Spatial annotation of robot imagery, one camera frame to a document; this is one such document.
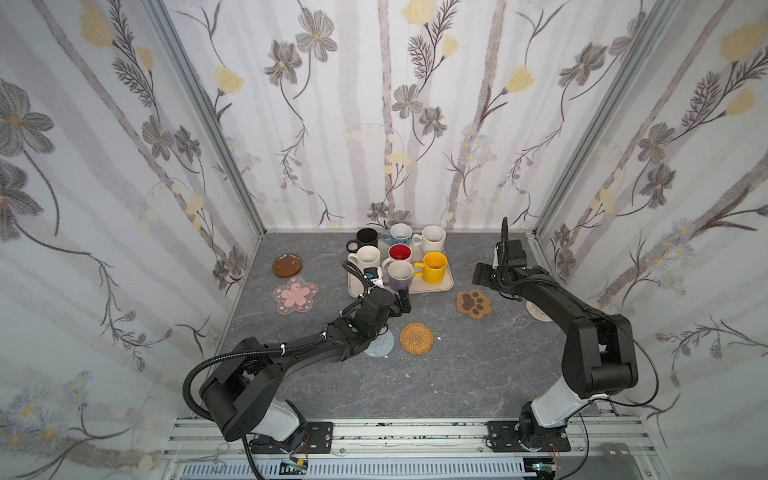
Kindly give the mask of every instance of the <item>black mug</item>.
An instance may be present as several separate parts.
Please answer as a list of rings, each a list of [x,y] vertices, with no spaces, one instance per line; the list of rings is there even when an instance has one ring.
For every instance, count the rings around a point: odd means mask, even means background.
[[[349,245],[353,243],[355,246],[350,248]],[[360,250],[365,245],[379,248],[379,232],[373,228],[362,228],[361,230],[357,230],[355,238],[346,243],[346,251],[349,253],[356,253],[357,250]]]

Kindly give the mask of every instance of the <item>pink flower coaster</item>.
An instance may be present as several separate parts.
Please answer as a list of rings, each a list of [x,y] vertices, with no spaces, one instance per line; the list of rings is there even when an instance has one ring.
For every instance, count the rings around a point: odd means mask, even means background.
[[[300,276],[288,280],[287,285],[278,286],[272,297],[277,300],[277,311],[286,315],[291,312],[306,312],[312,308],[312,297],[317,293],[315,283],[305,282]]]

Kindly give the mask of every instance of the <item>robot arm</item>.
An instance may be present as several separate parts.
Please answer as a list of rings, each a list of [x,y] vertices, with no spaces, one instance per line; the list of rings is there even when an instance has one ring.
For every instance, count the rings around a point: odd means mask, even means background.
[[[520,240],[508,240],[506,218],[494,265],[478,263],[472,282],[511,295],[511,300],[530,300],[566,335],[563,376],[544,395],[526,403],[519,416],[518,439],[525,448],[546,446],[590,402],[637,384],[629,320],[586,305],[548,271],[529,266]]]
[[[202,369],[196,367],[187,376],[187,404],[198,415],[215,421],[228,442],[247,433],[259,433],[274,439],[282,450],[295,451],[305,438],[306,420],[290,402],[273,400],[283,379],[314,363],[343,362],[358,355],[390,317],[411,311],[407,290],[395,295],[376,285],[381,285],[378,268],[362,273],[349,262],[343,266],[363,283],[364,292],[326,324],[322,333],[270,344],[250,337],[231,353],[219,356],[229,358],[209,359],[207,362],[213,364],[215,360],[220,365],[200,387],[207,411],[194,402],[188,391],[195,371]]]

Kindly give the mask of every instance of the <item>coaster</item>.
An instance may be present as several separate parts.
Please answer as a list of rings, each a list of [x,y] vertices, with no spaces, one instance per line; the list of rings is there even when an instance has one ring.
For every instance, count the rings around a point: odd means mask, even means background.
[[[300,276],[288,280],[287,285],[278,286],[272,293],[277,300],[277,312],[286,315],[291,312],[306,312],[314,304],[312,297],[317,293],[315,283],[305,282]]]
[[[531,301],[525,302],[525,308],[528,309],[528,313],[530,313],[531,316],[534,317],[536,320],[540,320],[542,322],[552,321],[552,319],[549,318],[549,315],[544,313],[544,310],[538,308],[536,304]]]
[[[395,346],[395,336],[392,332],[387,330],[380,334],[375,340],[368,345],[366,349],[367,356],[383,357],[389,355],[392,352],[392,348]]]
[[[475,320],[490,314],[491,299],[483,295],[480,290],[456,293],[456,309],[459,313],[465,313]]]
[[[432,348],[434,341],[432,331],[423,323],[410,323],[404,326],[400,332],[402,348],[414,355],[427,353]]]
[[[290,278],[301,270],[301,257],[295,253],[284,253],[272,263],[272,271],[280,278]]]

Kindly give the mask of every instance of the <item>floral wallpaper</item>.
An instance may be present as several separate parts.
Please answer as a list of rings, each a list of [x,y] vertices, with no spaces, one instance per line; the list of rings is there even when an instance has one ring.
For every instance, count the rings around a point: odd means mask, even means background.
[[[159,478],[257,238],[141,4],[0,6],[0,463]]]
[[[653,6],[165,4],[268,227],[457,229],[535,225]]]
[[[683,2],[539,238],[574,293],[632,322],[673,477],[765,472],[768,10]],[[654,391],[649,364],[625,392]]]

